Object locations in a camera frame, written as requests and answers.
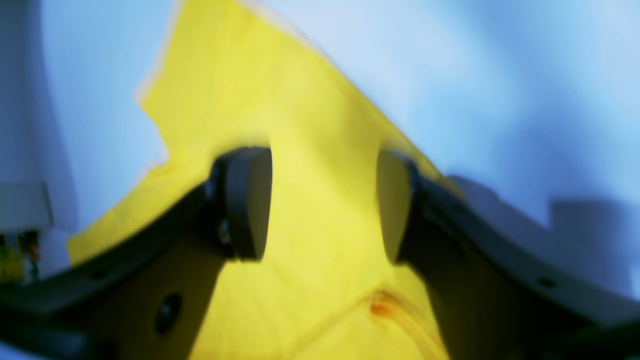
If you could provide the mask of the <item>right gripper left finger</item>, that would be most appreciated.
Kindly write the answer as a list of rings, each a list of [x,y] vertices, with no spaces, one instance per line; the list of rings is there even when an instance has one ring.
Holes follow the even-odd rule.
[[[185,360],[227,262],[262,260],[272,151],[224,153],[206,180],[120,244],[1,290],[3,360]]]

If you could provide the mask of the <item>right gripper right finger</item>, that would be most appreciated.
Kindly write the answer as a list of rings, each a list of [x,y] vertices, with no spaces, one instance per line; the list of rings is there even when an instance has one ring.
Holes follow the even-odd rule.
[[[639,302],[521,248],[391,150],[377,157],[386,257],[424,280],[453,360],[637,360]]]

